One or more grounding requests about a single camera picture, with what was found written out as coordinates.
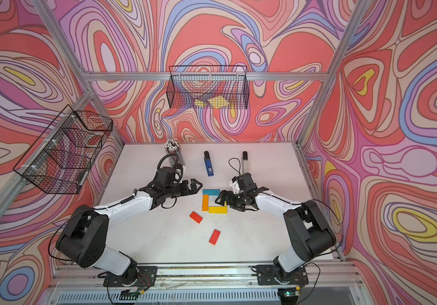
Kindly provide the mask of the yellow sticky notes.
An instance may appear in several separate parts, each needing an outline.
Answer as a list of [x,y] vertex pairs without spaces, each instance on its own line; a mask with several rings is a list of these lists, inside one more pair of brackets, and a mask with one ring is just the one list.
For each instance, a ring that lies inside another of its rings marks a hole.
[[218,95],[212,98],[209,98],[205,101],[203,100],[194,100],[194,106],[196,108],[213,108],[213,109],[221,109],[229,106],[228,100],[222,95]]

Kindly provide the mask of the beige stapler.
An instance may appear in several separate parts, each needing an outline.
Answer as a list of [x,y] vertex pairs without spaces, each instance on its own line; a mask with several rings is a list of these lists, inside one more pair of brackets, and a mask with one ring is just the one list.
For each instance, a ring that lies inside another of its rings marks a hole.
[[242,152],[242,174],[249,171],[249,155],[246,151]]

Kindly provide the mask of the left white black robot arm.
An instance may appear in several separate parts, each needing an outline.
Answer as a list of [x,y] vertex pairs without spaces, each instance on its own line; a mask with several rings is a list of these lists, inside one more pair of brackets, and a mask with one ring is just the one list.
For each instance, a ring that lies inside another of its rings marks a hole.
[[97,207],[80,206],[64,225],[56,249],[81,268],[104,271],[109,279],[107,286],[131,287],[140,282],[151,287],[152,282],[143,280],[135,260],[107,245],[107,234],[120,222],[160,207],[169,198],[199,193],[203,184],[196,179],[183,180],[182,173],[181,165],[165,166],[156,170],[150,183],[126,198]]

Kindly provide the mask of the teal wooden block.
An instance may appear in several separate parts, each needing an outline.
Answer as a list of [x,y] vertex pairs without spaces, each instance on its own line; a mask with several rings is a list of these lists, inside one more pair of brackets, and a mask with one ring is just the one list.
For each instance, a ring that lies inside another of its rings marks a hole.
[[204,189],[203,194],[208,196],[219,196],[221,193],[221,190],[219,189]]

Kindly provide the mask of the orange wooden block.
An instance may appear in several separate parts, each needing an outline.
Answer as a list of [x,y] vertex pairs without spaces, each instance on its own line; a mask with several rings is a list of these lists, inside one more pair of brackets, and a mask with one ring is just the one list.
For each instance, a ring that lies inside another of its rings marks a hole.
[[207,194],[203,195],[202,208],[203,212],[208,212],[209,209],[209,196]]

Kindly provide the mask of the red wooden block front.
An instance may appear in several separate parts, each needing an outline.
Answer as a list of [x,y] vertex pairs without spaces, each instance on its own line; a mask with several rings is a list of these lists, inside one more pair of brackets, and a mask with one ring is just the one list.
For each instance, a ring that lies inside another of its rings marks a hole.
[[221,235],[221,232],[219,230],[214,230],[210,239],[209,239],[209,243],[212,245],[216,245],[220,235]]

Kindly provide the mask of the golden yellow wooden block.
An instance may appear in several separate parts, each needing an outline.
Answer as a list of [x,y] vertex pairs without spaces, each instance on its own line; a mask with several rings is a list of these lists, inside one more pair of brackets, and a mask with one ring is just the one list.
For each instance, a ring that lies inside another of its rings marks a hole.
[[212,206],[208,208],[210,214],[227,214],[227,207]]

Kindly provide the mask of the metal mesh pencil cup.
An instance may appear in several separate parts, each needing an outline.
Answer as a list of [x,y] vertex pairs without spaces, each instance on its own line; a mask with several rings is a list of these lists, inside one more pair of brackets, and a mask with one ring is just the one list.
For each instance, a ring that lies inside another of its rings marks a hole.
[[170,156],[169,161],[170,165],[174,166],[177,163],[181,165],[185,165],[184,158],[182,156],[182,150],[180,146],[180,142],[177,139],[169,138],[165,141],[165,151],[168,154],[175,154],[175,156]]

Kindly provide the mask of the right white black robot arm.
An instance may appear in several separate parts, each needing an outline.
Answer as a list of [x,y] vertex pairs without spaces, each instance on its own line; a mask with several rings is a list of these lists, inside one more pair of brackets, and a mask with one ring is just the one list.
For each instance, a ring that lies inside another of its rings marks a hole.
[[290,283],[302,267],[336,245],[336,235],[314,200],[300,203],[280,197],[257,186],[249,173],[232,178],[231,187],[219,193],[216,204],[239,212],[268,212],[285,221],[290,247],[273,259],[273,270],[267,273],[278,283]]

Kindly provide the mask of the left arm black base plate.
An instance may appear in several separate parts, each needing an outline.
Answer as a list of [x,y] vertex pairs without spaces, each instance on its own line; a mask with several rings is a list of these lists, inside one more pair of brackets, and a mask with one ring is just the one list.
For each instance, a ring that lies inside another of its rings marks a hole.
[[109,273],[104,278],[104,287],[153,287],[157,278],[157,266],[130,266],[123,275]]

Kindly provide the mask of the blue stapler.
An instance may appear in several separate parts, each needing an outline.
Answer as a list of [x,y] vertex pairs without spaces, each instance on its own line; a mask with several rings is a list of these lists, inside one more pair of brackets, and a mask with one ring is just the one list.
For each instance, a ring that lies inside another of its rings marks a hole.
[[204,152],[204,162],[205,162],[205,166],[206,166],[206,169],[207,169],[207,175],[209,177],[214,176],[212,160],[211,160],[211,157],[210,157],[210,154],[209,154],[208,151]]

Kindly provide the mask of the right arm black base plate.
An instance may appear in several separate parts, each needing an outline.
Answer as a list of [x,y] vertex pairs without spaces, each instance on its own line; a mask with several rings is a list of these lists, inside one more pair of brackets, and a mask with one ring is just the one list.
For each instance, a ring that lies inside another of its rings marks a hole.
[[306,270],[303,266],[291,272],[283,271],[276,265],[256,265],[251,267],[256,274],[257,283],[260,286],[272,285],[294,285],[304,287],[309,283]]

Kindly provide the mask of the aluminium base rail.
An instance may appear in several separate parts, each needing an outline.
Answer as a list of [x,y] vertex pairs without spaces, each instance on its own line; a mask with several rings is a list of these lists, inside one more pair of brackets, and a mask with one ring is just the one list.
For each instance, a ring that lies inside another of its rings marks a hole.
[[144,264],[136,287],[111,287],[96,269],[56,270],[42,304],[372,304],[346,261],[313,261],[292,281],[273,280],[267,262]]

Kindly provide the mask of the small red wooden block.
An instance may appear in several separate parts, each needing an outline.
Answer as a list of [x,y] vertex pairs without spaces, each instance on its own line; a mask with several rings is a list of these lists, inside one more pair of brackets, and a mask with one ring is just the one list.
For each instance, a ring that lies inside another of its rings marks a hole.
[[200,223],[202,222],[202,220],[203,220],[203,217],[200,216],[200,215],[199,215],[198,213],[196,213],[196,212],[192,212],[192,213],[189,215],[189,217],[190,217],[193,221],[197,222],[198,224],[200,224]]

